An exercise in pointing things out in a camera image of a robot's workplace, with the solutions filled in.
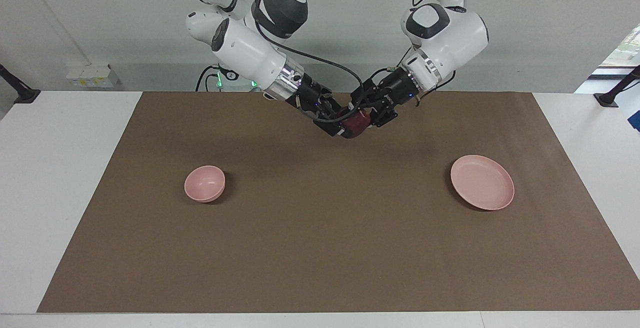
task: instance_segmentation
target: pink plate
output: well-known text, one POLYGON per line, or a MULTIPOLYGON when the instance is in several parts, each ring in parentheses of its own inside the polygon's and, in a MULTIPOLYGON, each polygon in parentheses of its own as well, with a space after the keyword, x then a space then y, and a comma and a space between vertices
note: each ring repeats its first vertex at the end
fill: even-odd
POLYGON ((184 181, 184 192, 199 203, 215 201, 225 190, 225 174, 220 168, 205 165, 192 171, 184 181))
POLYGON ((514 181, 509 173, 482 155, 465 155, 455 161, 451 182, 460 197, 482 210, 501 210, 514 200, 514 181))

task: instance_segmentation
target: round plate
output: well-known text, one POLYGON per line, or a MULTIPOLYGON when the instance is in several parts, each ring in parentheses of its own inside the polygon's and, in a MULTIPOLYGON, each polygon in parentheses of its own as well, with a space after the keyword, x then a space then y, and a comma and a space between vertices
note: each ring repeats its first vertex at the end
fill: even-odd
POLYGON ((453 163, 451 182, 465 201, 495 211, 514 200, 514 181, 497 162, 482 155, 465 155, 453 163))

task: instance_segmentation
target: black stand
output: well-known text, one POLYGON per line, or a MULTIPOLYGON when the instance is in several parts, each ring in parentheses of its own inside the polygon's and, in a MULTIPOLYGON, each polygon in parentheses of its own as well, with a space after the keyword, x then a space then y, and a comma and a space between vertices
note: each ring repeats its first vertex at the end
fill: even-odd
POLYGON ((615 87, 613 87, 613 89, 611 89, 607 93, 595 93, 593 96, 602 107, 617 108, 618 105, 615 102, 616 96, 624 91, 624 89, 627 88, 627 86, 629 86, 631 82, 638 79, 640 79, 640 65, 636 66, 636 68, 634 68, 631 73, 622 78, 622 80, 620 80, 620 82, 618 82, 618 84, 616 84, 615 87))
POLYGON ((32 89, 25 82, 20 80, 15 75, 11 74, 2 64, 0 64, 0 77, 18 92, 18 98, 14 100, 14 103, 31 103, 36 100, 36 97, 40 94, 39 89, 32 89))

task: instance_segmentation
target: white robot link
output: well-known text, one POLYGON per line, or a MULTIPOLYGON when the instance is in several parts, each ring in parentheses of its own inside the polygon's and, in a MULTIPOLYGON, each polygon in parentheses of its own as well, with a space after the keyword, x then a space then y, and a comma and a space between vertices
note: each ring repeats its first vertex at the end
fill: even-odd
POLYGON ((395 107, 437 89, 443 80, 478 55, 489 43, 485 22, 466 9, 467 0, 436 0, 413 6, 402 16, 402 32, 413 52, 379 83, 358 79, 347 106, 288 57, 282 43, 307 20, 307 0, 200 0, 213 11, 186 18, 190 35, 210 46, 224 67, 256 82, 265 96, 282 100, 309 116, 331 136, 354 138, 369 126, 381 127, 398 116, 395 107))

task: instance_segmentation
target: white tabletop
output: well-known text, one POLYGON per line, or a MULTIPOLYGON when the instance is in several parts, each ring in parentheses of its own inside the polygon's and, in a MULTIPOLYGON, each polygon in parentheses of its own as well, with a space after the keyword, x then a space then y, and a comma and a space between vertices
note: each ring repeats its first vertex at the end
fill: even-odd
MULTIPOLYGON (((43 91, 0 121, 0 327, 640 326, 640 311, 35 314, 140 95, 43 91)), ((640 137, 591 95, 535 98, 638 274, 640 137)))

